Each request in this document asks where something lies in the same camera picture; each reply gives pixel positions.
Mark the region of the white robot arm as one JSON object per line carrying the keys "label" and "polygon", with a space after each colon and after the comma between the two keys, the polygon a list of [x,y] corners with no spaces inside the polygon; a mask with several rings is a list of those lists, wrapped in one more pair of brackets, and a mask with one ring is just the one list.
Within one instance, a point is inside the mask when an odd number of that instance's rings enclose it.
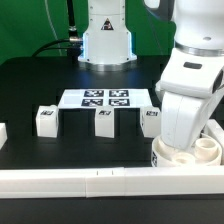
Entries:
{"label": "white robot arm", "polygon": [[224,0],[143,0],[176,26],[162,72],[161,139],[186,150],[224,97]]}

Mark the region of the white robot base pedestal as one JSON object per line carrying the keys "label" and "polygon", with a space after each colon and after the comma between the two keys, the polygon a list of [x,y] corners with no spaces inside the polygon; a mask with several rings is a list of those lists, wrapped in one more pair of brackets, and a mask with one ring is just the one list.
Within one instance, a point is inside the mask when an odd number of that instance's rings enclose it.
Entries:
{"label": "white robot base pedestal", "polygon": [[125,24],[125,0],[88,0],[88,21],[81,63],[109,66],[137,59]]}

